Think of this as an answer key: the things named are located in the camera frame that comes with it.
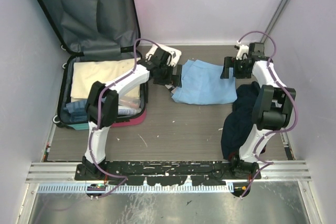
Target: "white debris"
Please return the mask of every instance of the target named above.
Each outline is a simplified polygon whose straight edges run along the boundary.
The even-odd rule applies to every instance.
[[[142,138],[142,136],[140,136],[140,134],[138,134],[138,136],[139,136],[139,137],[142,139],[142,141],[145,143],[146,148],[148,148],[147,143],[146,143],[145,140]]]

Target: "dark navy garment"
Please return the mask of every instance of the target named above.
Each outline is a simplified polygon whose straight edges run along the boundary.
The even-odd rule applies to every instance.
[[[232,105],[232,113],[225,119],[222,132],[222,153],[224,159],[238,152],[247,140],[252,127],[252,110],[259,95],[260,86],[254,81],[237,89],[237,100]]]

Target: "suitcase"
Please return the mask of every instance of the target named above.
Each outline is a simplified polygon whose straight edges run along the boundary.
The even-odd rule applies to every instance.
[[[133,44],[140,38],[134,0],[38,0],[49,23],[70,54],[63,65],[64,75],[53,122],[75,130],[89,128],[88,121],[71,123],[65,106],[71,101],[72,72],[75,62],[113,61],[133,58]],[[140,86],[141,112],[118,115],[113,126],[140,124],[146,117],[148,83]]]

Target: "metal frame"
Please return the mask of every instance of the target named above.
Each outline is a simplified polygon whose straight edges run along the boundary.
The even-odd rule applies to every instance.
[[[287,4],[289,3],[290,0],[281,0],[276,11],[273,14],[273,17],[271,18],[270,22],[267,25],[267,28],[265,30],[265,33],[270,34],[273,30],[273,28],[275,27],[277,21],[280,18],[280,15],[283,13],[283,11],[285,10]],[[263,35],[261,38],[262,43],[265,43],[265,41],[267,40],[267,36]]]
[[[306,207],[310,223],[322,224],[321,216],[314,200],[311,182],[298,182],[301,191],[302,199]]]
[[[18,224],[28,223],[37,193],[85,193],[86,186],[98,181],[75,181],[77,162],[32,163],[26,183],[27,193],[19,214]],[[310,183],[311,177],[305,161],[274,161],[261,172],[261,179],[255,182],[287,182],[297,181],[302,194],[309,220],[311,223],[322,223]],[[146,180],[143,186],[121,186],[115,193],[208,193],[230,192],[232,182],[247,180],[225,180],[227,186],[193,187],[188,178],[180,187],[148,186]]]
[[[73,183],[78,164],[77,162],[32,163],[26,183]],[[274,161],[273,165],[261,171],[261,177],[262,179],[256,181],[311,181],[305,161]],[[226,179],[225,181],[246,182],[247,180]]]

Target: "gray wood surface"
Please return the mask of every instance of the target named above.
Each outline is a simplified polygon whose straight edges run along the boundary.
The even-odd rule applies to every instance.
[[[188,59],[223,65],[234,56],[233,46],[179,46],[180,64]],[[147,52],[148,47],[141,48]],[[252,80],[236,80],[238,87]],[[110,130],[106,156],[109,160],[221,160],[220,139],[232,105],[188,105],[175,103],[164,86],[150,82],[147,117],[140,125]],[[88,131],[56,128],[48,160],[80,161],[87,148]],[[279,135],[267,144],[265,159],[286,160]]]

